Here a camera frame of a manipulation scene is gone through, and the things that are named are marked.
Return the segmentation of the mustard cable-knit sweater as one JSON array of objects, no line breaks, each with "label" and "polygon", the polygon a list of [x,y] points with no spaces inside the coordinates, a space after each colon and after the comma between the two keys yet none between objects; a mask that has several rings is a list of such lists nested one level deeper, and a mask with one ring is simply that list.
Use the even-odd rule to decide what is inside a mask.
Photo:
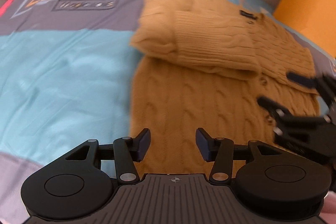
[{"label": "mustard cable-knit sweater", "polygon": [[237,144],[273,142],[266,96],[295,115],[319,114],[317,93],[290,82],[315,75],[310,50],[270,17],[228,0],[144,0],[131,45],[142,52],[133,77],[130,134],[151,132],[139,174],[209,173],[197,128]]}]

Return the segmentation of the orange headboard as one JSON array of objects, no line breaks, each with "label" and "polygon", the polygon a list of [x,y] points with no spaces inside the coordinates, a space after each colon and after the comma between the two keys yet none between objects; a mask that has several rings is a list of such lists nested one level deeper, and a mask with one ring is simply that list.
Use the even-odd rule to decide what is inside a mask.
[{"label": "orange headboard", "polygon": [[335,57],[335,0],[281,0],[273,16]]}]

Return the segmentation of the blue and grey duvet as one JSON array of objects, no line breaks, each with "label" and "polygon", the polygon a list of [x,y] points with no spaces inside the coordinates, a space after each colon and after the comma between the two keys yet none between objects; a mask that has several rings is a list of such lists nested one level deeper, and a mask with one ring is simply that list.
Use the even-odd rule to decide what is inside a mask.
[{"label": "blue and grey duvet", "polygon": [[[238,3],[240,0],[229,0]],[[272,9],[243,0],[247,9]],[[24,223],[26,178],[84,141],[128,134],[142,0],[25,0],[1,20],[1,223]]]}]

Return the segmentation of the pink bed sheet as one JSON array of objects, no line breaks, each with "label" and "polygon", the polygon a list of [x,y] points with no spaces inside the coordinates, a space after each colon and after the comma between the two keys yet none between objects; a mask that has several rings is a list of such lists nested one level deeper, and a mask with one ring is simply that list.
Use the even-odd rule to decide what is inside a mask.
[{"label": "pink bed sheet", "polygon": [[1,6],[1,20],[11,19],[11,17],[20,9],[25,0],[7,0]]}]

